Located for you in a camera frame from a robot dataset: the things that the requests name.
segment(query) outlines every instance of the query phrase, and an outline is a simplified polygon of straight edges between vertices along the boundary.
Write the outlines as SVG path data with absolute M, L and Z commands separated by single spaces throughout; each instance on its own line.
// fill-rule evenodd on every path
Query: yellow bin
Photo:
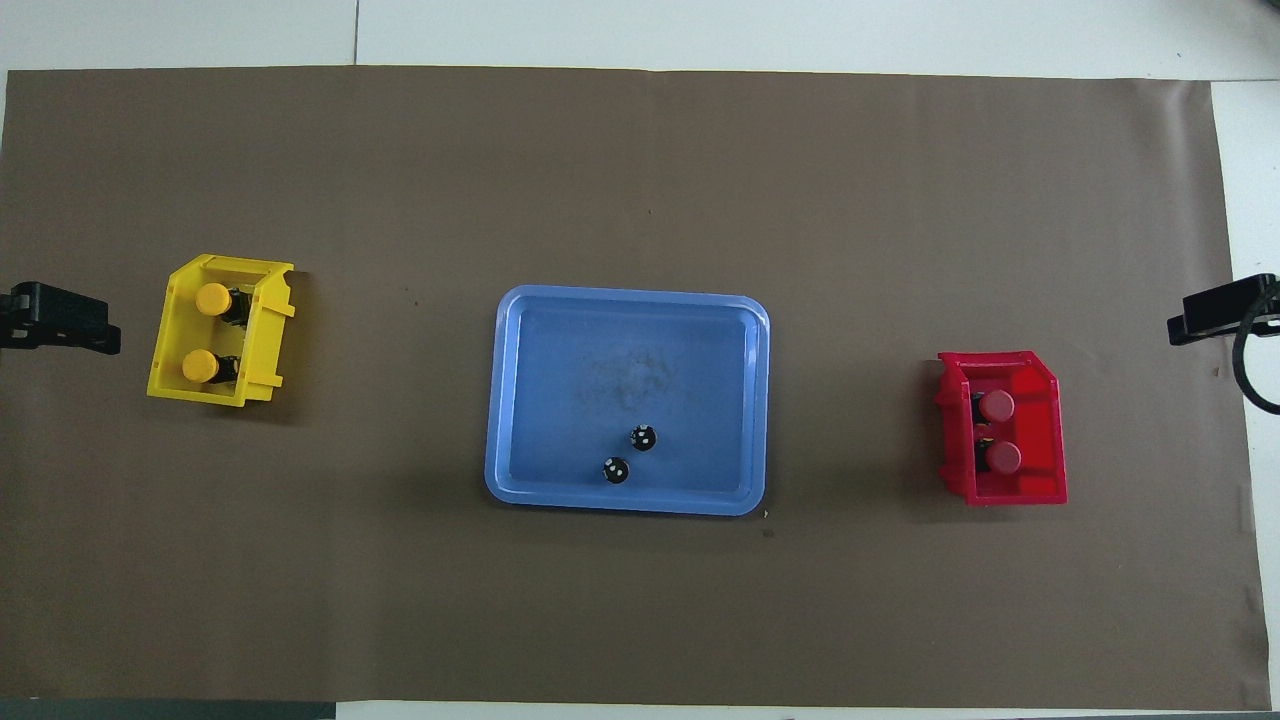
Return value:
M 293 316 L 284 282 L 292 269 L 292 263 L 201 255 L 169 275 L 147 395 L 237 407 L 271 400 L 284 382 L 275 365 L 284 319 Z M 232 296 L 248 302 L 244 325 L 219 316 Z M 234 382 L 204 382 L 216 380 L 215 357 L 239 359 Z

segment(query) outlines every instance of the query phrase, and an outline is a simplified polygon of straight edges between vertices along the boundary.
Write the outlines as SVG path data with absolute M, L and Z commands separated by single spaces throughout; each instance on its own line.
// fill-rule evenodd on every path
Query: yellow-capped bottle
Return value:
M 202 315 L 219 318 L 229 325 L 247 325 L 252 304 L 252 295 L 223 283 L 205 283 L 196 291 L 196 309 Z
M 233 383 L 239 377 L 239 357 L 192 350 L 182 359 L 182 375 L 201 384 Z

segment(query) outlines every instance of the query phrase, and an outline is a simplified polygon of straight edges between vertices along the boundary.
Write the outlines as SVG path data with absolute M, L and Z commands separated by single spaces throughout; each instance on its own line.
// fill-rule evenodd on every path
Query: blue tray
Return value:
M 749 297 L 521 286 L 498 305 L 485 482 L 521 505 L 742 515 L 764 495 L 768 395 Z

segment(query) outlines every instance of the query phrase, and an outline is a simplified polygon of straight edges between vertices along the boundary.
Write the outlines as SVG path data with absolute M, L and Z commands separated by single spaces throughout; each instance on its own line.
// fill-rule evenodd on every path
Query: white table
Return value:
M 1231 264 L 1280 272 L 1280 10 L 1261 0 L 4 0 L 0 70 L 544 65 L 1213 81 Z M 5 85 L 0 78 L 0 88 Z M 1167 288 L 1176 297 L 1202 288 Z M 1161 322 L 1162 318 L 1153 319 Z M 1280 397 L 1280 352 L 1251 343 Z M 1224 386 L 1222 392 L 1236 392 Z M 1280 633 L 1280 418 L 1245 407 L 1268 633 Z M 1280 653 L 1272 696 L 1280 697 Z M 348 719 L 996 717 L 1079 710 L 342 703 Z

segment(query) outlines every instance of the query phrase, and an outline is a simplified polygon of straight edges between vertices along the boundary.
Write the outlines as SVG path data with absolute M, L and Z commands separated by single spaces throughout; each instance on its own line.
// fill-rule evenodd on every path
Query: black ball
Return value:
M 658 445 L 658 433 L 649 425 L 636 425 L 631 430 L 631 447 L 639 450 L 640 452 L 648 452 L 653 450 L 653 446 Z
M 627 479 L 627 475 L 631 474 L 631 468 L 628 468 L 627 461 L 621 457 L 609 457 L 604 461 L 603 471 L 604 479 L 617 484 Z

